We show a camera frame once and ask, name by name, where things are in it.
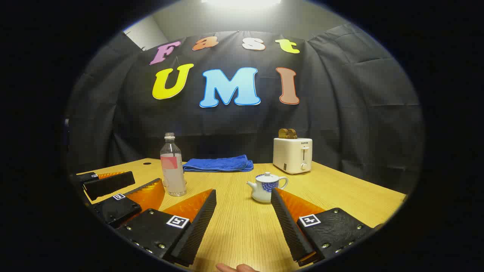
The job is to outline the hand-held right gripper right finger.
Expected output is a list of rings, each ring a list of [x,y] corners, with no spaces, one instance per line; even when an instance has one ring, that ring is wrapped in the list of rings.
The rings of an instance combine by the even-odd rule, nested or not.
[[[271,191],[271,204],[292,258],[301,267],[341,255],[380,229],[341,208],[325,210],[280,188]]]

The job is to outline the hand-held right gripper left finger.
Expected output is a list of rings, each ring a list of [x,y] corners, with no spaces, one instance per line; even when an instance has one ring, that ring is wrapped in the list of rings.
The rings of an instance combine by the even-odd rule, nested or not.
[[[216,190],[209,189],[163,211],[147,209],[116,231],[148,255],[188,267],[195,261],[216,205]]]

